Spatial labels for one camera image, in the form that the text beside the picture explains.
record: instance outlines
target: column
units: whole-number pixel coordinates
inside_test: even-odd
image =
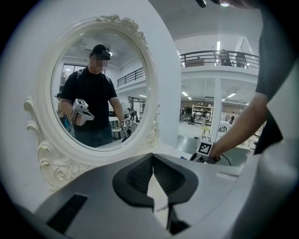
[[[220,119],[222,111],[222,93],[221,93],[221,79],[215,78],[215,89],[214,89],[214,112],[212,118],[210,137],[213,142],[216,141]]]

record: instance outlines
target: metal railing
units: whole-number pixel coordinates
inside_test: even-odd
[[[144,73],[144,69],[139,68],[127,75],[125,75],[124,77],[120,78],[117,80],[117,87],[119,87],[122,84],[127,84],[128,82],[132,81],[132,80],[137,80],[140,77],[144,77],[145,73]]]
[[[224,65],[241,68],[256,68],[259,69],[259,57],[239,51],[216,51],[204,50],[194,51],[180,55],[181,66],[207,66],[207,65]]]

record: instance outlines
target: mirror frame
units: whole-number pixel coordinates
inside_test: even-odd
[[[25,100],[24,109],[32,112],[33,119],[28,122],[27,129],[37,132],[37,154],[41,172],[46,181],[55,188],[65,186],[87,170],[142,154],[144,150],[157,144],[157,73],[144,34],[138,29],[139,26],[133,20],[120,19],[118,15],[88,18],[66,29],[45,52],[38,68],[34,94]],[[116,150],[98,151],[78,144],[78,141],[66,134],[57,119],[51,99],[52,75],[56,71],[57,62],[74,42],[83,38],[85,33],[95,30],[111,30],[114,34],[119,32],[124,36],[120,37],[127,37],[135,44],[142,55],[141,61],[149,89],[146,117],[142,125],[127,144]]]

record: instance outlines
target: mirror glass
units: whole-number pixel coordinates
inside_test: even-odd
[[[95,30],[60,56],[51,97],[57,120],[71,137],[92,148],[113,150],[139,130],[147,89],[137,46],[116,32]]]

